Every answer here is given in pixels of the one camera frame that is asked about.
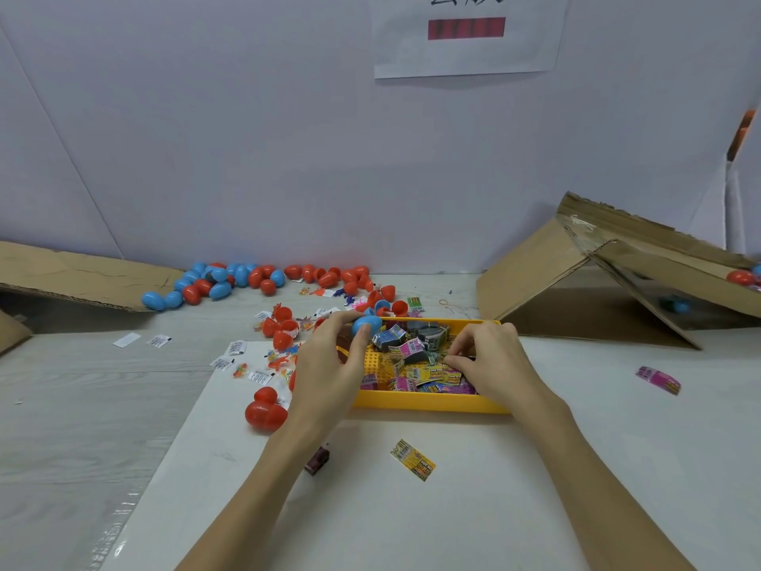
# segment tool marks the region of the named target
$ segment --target hand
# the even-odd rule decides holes
[[[473,347],[476,360],[467,358]],[[524,418],[527,406],[549,389],[529,361],[512,324],[469,324],[452,342],[446,364],[461,371],[479,394]]]
[[[361,316],[355,310],[331,314],[298,351],[296,385],[286,424],[298,424],[318,444],[346,415],[365,375],[370,325],[360,327],[346,364],[338,360],[336,350],[338,335],[351,335],[349,324]]]

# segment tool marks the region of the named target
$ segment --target pink packet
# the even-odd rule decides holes
[[[656,387],[660,387],[673,395],[679,394],[679,391],[682,390],[682,385],[676,378],[655,368],[640,367],[636,374],[648,383],[654,384]]]

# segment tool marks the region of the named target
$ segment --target blue plastic egg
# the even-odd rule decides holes
[[[362,318],[357,318],[352,325],[352,336],[359,332],[359,327],[363,324],[370,325],[370,336],[373,336],[381,330],[383,320],[381,320],[379,316],[363,316]]]
[[[158,310],[161,312],[164,308],[166,308],[166,303],[164,302],[164,298],[161,297],[157,292],[146,292],[143,295],[143,305],[146,308],[150,308],[151,310]]]
[[[208,292],[208,297],[218,301],[220,298],[228,296],[231,292],[233,292],[233,287],[230,286],[229,282],[218,282],[212,287],[212,290]]]
[[[189,281],[192,285],[196,280],[201,278],[201,275],[199,275],[195,270],[186,270],[183,272],[182,278],[185,278],[185,280]]]
[[[203,271],[206,269],[206,263],[195,263],[190,269],[197,272],[198,276],[203,276]]]
[[[183,296],[177,291],[167,292],[164,297],[164,303],[166,308],[177,308],[184,303]]]
[[[235,270],[235,286],[239,288],[245,288],[248,286],[248,268],[245,266],[239,266]]]
[[[177,292],[182,292],[183,288],[185,288],[186,286],[190,286],[192,284],[193,283],[190,280],[188,280],[185,277],[182,277],[180,280],[174,281],[174,290],[176,290]]]
[[[273,270],[270,280],[275,283],[276,287],[280,288],[285,284],[285,274],[281,270]]]
[[[212,280],[215,280],[216,282],[224,282],[228,279],[228,271],[224,268],[212,268],[212,271],[209,273],[212,277]]]

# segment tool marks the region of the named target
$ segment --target table surface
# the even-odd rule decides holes
[[[431,316],[478,317],[475,276],[376,278],[396,284],[400,296],[421,297]],[[342,304],[335,298],[299,296],[300,287],[289,284],[276,297],[297,316]],[[233,439],[231,449],[222,454],[229,452],[236,461],[201,461],[208,468],[194,474],[191,488],[198,488],[197,477],[212,475],[222,485],[214,486],[200,502],[185,501],[187,509],[163,509],[156,499],[160,493],[152,499],[148,489],[124,534],[117,534],[204,390],[212,370],[208,364],[231,340],[258,338],[251,329],[253,315],[269,310],[273,302],[258,291],[242,290],[218,303],[206,301],[157,316],[102,309],[83,313],[81,306],[66,303],[55,303],[52,318],[33,313],[33,326],[39,319],[40,327],[60,332],[35,336],[0,358],[0,401],[5,407],[0,413],[0,568],[85,569],[93,557],[105,558],[113,544],[121,544],[119,557],[125,563],[112,554],[105,569],[170,569],[166,565],[182,557],[232,494],[236,477],[256,460],[256,445],[243,451]],[[62,316],[67,309],[71,316]],[[112,330],[71,332],[99,326]],[[124,349],[111,345],[130,330],[142,338]],[[159,333],[173,340],[161,349],[145,343]],[[571,404],[595,449],[699,569],[758,569],[761,381],[756,344],[761,332],[704,331],[698,338],[706,346],[702,353],[557,339],[525,339],[524,344],[540,374]],[[673,397],[636,378],[634,372],[642,364],[678,378],[683,392]],[[213,380],[209,384],[199,405],[223,392]],[[421,546],[405,551],[409,560],[426,549],[422,568],[433,568],[434,563],[446,568],[448,560],[442,557],[457,550],[432,555],[437,553],[430,547],[437,536],[431,532],[455,537],[460,525],[473,521],[477,525],[467,537],[482,537],[476,547],[484,568],[495,561],[504,568],[506,551],[509,560],[527,569],[557,569],[557,557],[572,561],[565,569],[581,565],[547,474],[509,418],[368,412],[372,413],[355,412],[342,423],[330,440],[335,451],[329,465],[311,483],[300,482],[294,489],[289,503],[294,514],[280,524],[289,533],[275,536],[282,547],[282,555],[272,561],[276,568],[299,568],[294,567],[301,561],[298,553],[314,555],[321,540],[335,539],[328,532],[332,526],[343,528],[356,519],[371,533],[377,533],[374,525],[379,521],[389,528],[399,520],[394,519],[394,507],[400,499],[438,509],[428,511],[436,524],[417,542],[404,525],[397,525],[392,535],[382,535],[368,554],[369,560],[377,557],[378,565],[393,547],[389,541],[395,540]],[[183,429],[192,434],[200,424],[189,420]],[[393,446],[402,437],[437,463],[425,483],[388,455],[389,441]],[[178,465],[202,456],[189,454],[181,438],[161,466],[166,477],[155,477],[151,488],[160,489],[162,480],[176,475]],[[474,440],[480,443],[473,445]],[[473,465],[463,455],[469,447],[476,454],[489,451],[493,459],[485,466]],[[388,504],[381,500],[387,493],[363,492],[363,481],[378,477],[392,477],[405,491]],[[462,490],[466,477],[476,484]],[[492,503],[505,510],[490,510]],[[146,543],[149,558],[134,559],[140,541],[158,535],[141,511],[174,519],[189,516],[192,523],[176,526],[170,534],[177,539],[174,550],[167,551],[163,542]],[[373,512],[379,514],[375,519],[370,517]],[[310,528],[321,531],[311,534]],[[494,529],[501,530],[499,536]],[[298,548],[288,548],[293,546],[291,536],[300,541]],[[127,537],[134,540],[125,543]],[[340,569],[335,565],[342,561],[351,566],[351,557],[342,558],[346,545],[327,552],[324,565]],[[459,541],[447,545],[462,547]],[[459,565],[457,557],[449,560],[452,568]],[[164,566],[153,564],[158,561]],[[317,568],[331,567],[321,563]]]

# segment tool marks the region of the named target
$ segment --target finger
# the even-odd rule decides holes
[[[449,347],[449,354],[467,353],[470,347],[475,343],[475,332],[478,329],[477,324],[468,324],[463,328],[452,341],[452,346]]]
[[[452,356],[451,354],[444,357],[444,364],[449,364],[454,370],[460,371],[467,376],[468,371],[473,370],[476,362],[465,356]]]
[[[350,374],[354,377],[359,376],[360,380],[365,376],[365,351],[369,342],[370,325],[363,324],[352,341],[352,346],[348,350],[348,361],[346,361]]]
[[[356,310],[341,310],[340,312],[334,312],[319,326],[315,334],[319,334],[320,336],[324,334],[338,336],[338,332],[343,325],[351,324],[357,320],[357,318],[361,318],[362,316],[362,313],[357,312]]]

